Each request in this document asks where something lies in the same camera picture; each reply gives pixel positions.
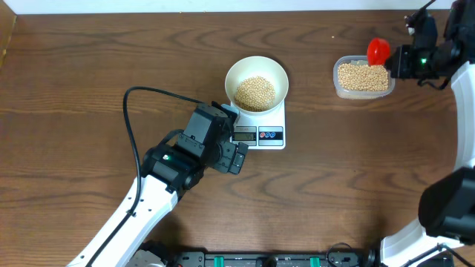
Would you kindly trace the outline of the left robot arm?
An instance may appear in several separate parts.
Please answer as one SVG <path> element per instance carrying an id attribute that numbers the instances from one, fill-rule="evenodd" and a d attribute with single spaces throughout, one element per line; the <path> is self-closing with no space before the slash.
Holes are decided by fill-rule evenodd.
<path id="1" fill-rule="evenodd" d="M 185 130 L 171 131 L 146 153 L 126 197 L 71 266 L 126 266 L 154 226 L 208 168 L 239 174 L 248 146 L 230 141 L 237 108 L 200 103 Z"/>

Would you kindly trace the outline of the red plastic measuring scoop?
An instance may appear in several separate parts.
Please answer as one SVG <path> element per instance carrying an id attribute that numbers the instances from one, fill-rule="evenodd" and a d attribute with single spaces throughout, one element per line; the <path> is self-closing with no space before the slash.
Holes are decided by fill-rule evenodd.
<path id="1" fill-rule="evenodd" d="M 385 39 L 374 38 L 367 48 L 367 61 L 369 65 L 384 65 L 390 57 L 390 44 Z"/>

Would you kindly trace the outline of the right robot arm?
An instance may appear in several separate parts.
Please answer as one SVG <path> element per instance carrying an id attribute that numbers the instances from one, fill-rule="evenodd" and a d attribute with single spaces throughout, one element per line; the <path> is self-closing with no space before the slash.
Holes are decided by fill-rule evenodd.
<path id="1" fill-rule="evenodd" d="M 411 44 L 383 56 L 381 64 L 394 79 L 453 94 L 456 146 L 452 171 L 423 191 L 417 218 L 381 239 L 379 266 L 417 266 L 474 244 L 474 1 L 452 3 L 442 40 L 426 6 L 404 20 Z"/>

